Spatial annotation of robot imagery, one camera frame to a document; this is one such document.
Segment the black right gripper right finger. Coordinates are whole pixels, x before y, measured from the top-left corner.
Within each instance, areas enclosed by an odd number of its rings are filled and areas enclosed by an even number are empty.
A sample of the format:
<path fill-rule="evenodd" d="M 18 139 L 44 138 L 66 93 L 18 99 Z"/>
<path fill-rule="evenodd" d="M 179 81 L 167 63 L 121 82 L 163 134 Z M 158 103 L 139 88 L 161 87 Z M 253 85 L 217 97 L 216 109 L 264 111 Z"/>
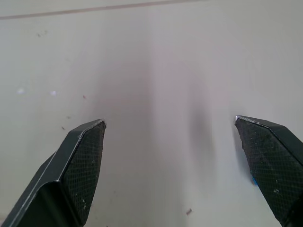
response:
<path fill-rule="evenodd" d="M 235 127 L 257 183 L 282 227 L 303 227 L 303 142 L 288 128 L 237 115 Z"/>

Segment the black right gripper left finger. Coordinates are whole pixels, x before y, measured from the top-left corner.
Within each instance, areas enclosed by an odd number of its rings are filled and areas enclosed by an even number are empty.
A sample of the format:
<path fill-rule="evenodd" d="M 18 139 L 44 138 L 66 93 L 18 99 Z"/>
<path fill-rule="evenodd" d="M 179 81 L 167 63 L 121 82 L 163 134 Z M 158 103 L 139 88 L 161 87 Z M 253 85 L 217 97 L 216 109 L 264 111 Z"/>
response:
<path fill-rule="evenodd" d="M 106 127 L 97 119 L 71 130 L 1 227 L 84 227 L 98 184 Z"/>

